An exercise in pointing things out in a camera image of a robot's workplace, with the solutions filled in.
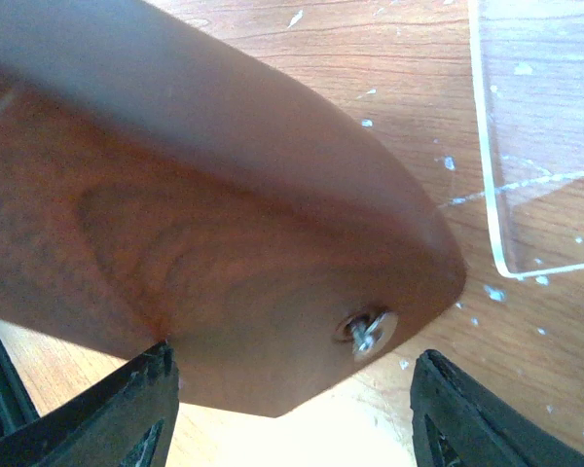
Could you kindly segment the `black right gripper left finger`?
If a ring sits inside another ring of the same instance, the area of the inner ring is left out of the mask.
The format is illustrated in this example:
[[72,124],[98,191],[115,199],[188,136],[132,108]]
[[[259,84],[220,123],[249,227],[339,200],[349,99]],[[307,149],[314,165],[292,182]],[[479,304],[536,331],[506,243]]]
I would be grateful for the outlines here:
[[0,439],[0,466],[165,466],[179,409],[162,341],[58,409]]

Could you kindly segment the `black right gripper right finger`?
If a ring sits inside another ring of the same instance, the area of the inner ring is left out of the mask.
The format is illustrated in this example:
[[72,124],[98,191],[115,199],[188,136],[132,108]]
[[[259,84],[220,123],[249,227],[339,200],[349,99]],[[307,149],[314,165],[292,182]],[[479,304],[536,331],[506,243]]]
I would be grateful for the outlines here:
[[584,455],[428,349],[410,391],[419,466],[584,466]]

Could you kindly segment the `clear acrylic metronome cover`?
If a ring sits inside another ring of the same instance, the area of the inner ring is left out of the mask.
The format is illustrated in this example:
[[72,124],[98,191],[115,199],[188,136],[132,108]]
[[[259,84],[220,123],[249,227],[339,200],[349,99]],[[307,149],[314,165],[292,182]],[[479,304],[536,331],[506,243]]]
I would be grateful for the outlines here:
[[584,270],[584,1],[472,1],[484,197],[500,275]]

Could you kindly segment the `brown wooden metronome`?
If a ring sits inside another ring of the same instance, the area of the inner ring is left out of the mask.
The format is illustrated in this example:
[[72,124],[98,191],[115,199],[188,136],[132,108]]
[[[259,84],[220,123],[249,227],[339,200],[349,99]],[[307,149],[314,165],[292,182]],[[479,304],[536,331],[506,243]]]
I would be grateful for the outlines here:
[[466,266],[318,93],[143,1],[0,1],[0,319],[277,417],[417,334]]

